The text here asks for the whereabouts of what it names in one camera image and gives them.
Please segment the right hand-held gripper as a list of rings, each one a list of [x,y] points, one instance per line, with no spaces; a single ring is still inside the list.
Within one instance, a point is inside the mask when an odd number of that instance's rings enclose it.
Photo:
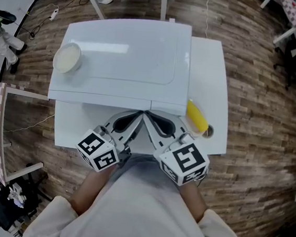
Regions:
[[[201,142],[190,133],[185,133],[186,126],[178,116],[158,110],[147,110],[144,112],[143,120],[156,149],[154,157],[158,160],[160,169],[177,186],[206,177],[209,158]]]

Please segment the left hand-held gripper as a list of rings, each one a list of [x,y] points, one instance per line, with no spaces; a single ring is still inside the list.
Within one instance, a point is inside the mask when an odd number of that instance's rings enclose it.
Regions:
[[[109,118],[104,127],[86,131],[76,143],[82,159],[96,172],[114,165],[123,167],[132,155],[128,145],[143,126],[143,114],[142,110],[120,112]]]

